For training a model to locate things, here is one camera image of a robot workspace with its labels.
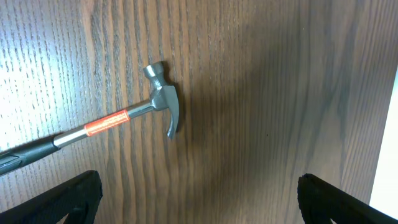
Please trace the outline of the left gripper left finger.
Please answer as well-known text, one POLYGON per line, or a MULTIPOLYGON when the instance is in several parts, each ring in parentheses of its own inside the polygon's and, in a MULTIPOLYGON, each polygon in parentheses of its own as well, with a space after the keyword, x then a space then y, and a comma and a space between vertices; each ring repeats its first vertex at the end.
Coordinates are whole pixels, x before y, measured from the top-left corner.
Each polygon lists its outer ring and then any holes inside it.
POLYGON ((98 171, 88 170, 2 212, 1 223, 93 223, 102 196, 98 171))

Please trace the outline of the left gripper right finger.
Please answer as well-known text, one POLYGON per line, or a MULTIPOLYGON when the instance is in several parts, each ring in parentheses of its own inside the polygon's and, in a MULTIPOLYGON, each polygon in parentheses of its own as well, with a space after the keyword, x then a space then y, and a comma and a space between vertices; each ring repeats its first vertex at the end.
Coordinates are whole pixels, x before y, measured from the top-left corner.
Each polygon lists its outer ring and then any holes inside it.
POLYGON ((397 224, 392 218, 313 174, 298 178, 297 198, 305 223, 397 224))

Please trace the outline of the small claw hammer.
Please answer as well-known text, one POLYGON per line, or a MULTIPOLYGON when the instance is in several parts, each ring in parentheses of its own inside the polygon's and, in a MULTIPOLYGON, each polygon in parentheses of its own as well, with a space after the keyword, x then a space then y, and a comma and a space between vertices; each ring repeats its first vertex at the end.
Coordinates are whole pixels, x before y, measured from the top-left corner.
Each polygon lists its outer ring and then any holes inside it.
POLYGON ((67 132, 47 136, 2 152, 1 175, 25 167, 74 142, 102 133, 151 111, 170 111, 167 136, 173 139, 177 132, 180 107, 176 87, 167 83, 164 78, 164 65, 164 62, 156 62, 143 68, 144 75, 151 85, 149 99, 67 132))

